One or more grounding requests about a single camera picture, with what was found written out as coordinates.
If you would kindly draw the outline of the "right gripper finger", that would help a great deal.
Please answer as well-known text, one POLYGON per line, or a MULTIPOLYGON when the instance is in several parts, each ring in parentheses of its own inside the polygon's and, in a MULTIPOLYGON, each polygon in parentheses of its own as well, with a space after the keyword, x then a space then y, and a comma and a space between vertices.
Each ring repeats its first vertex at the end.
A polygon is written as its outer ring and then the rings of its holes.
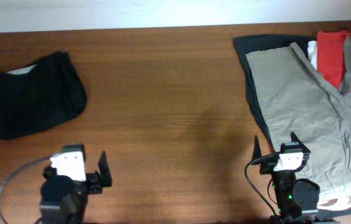
POLYGON ((291 132, 290 136, 293 149, 300 149, 303 153, 310 153, 310 150, 300 141, 294 132, 291 132))
POLYGON ((253 164, 257 164, 261 158, 262 158, 262 153, 260 148, 260 142, 259 142, 258 136, 256 135, 254 138, 254 148, 253 148, 253 154, 251 157, 251 162, 253 164))

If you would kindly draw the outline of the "black shorts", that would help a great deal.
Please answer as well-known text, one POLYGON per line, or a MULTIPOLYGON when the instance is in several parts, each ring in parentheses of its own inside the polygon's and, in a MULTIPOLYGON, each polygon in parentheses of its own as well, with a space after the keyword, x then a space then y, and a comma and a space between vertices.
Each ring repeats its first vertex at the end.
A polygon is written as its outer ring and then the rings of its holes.
POLYGON ((86 105, 85 88, 67 52, 0 72, 0 139, 46 131, 75 119, 86 105))

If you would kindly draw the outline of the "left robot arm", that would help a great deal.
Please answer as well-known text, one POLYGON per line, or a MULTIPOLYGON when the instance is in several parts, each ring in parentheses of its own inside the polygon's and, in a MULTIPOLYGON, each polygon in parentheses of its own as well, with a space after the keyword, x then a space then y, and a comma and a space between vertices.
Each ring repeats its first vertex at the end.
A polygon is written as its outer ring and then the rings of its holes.
POLYGON ((82 151, 62 152, 50 161, 40 189, 42 223, 83 223, 88 196, 102 194, 113 184, 106 153, 101 153, 99 170, 94 173, 85 172, 82 151))

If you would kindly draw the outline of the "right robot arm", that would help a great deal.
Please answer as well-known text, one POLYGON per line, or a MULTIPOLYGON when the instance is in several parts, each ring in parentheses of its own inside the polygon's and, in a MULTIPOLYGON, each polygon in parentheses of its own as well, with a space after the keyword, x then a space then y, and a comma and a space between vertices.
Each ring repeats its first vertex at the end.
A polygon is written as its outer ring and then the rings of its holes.
POLYGON ((291 141, 283 143, 279 152, 264 156, 255 136, 252 159, 245 166, 245 175, 249 166, 259 166, 261 175, 271 176, 269 184, 274 189, 278 211, 259 194, 273 213, 270 223, 314 223, 320 187, 308 179, 296 178, 307 164, 311 151, 293 132, 290 137, 291 141))

